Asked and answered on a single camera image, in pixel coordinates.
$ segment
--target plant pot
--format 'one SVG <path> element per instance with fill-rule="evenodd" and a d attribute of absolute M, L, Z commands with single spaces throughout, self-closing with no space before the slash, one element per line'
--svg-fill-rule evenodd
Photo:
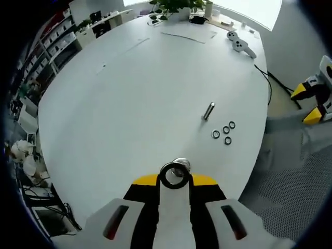
<path fill-rule="evenodd" d="M 190 17 L 191 9 L 189 7 L 179 9 L 178 13 L 174 13 L 168 17 L 169 21 L 181 22 L 188 21 Z"/>

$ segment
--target floor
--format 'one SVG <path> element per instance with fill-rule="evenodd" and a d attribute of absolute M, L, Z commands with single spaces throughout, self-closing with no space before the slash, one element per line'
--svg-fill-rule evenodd
<path fill-rule="evenodd" d="M 268 108 L 269 117 L 280 117 L 289 112 L 298 110 L 298 107 L 291 101 L 289 95 L 278 83 L 269 77 L 272 87 L 272 98 Z"/>

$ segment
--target window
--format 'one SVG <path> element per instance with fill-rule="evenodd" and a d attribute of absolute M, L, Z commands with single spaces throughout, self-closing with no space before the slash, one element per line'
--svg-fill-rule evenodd
<path fill-rule="evenodd" d="M 281 8 L 282 0 L 212 0 L 214 5 L 246 16 L 271 30 Z"/>
<path fill-rule="evenodd" d="M 123 5 L 126 7 L 128 5 L 139 4 L 139 3 L 144 3 L 144 2 L 149 2 L 149 1 L 147 1 L 147 0 L 123 0 Z"/>

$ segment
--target white table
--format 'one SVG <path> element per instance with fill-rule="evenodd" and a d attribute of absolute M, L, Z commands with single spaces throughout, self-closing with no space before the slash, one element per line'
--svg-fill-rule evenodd
<path fill-rule="evenodd" d="M 227 198 L 238 199 L 261 146 L 268 83 L 254 68 L 267 70 L 259 34 L 238 31 L 257 54 L 252 60 L 232 50 L 227 31 L 213 25 L 152 27 L 147 21 L 125 23 L 82 50 L 39 104 L 47 169 L 81 226 L 122 198 L 135 179 L 159 173 L 177 157 L 188 158 L 192 173 L 214 178 Z M 217 35 L 202 44 L 161 34 L 165 25 Z M 203 122 L 212 101 L 216 107 Z M 230 121 L 236 123 L 232 144 L 224 144 L 224 134 L 212 139 L 212 130 Z"/>

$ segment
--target wall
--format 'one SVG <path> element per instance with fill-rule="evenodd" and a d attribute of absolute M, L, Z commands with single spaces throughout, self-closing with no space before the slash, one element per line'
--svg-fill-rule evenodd
<path fill-rule="evenodd" d="M 232 11 L 218 9 L 260 32 L 267 68 L 286 86 L 295 89 L 300 82 L 319 70 L 319 63 L 327 50 L 296 0 L 283 0 L 272 32 Z M 315 100 L 303 100 L 300 105 L 311 108 Z"/>

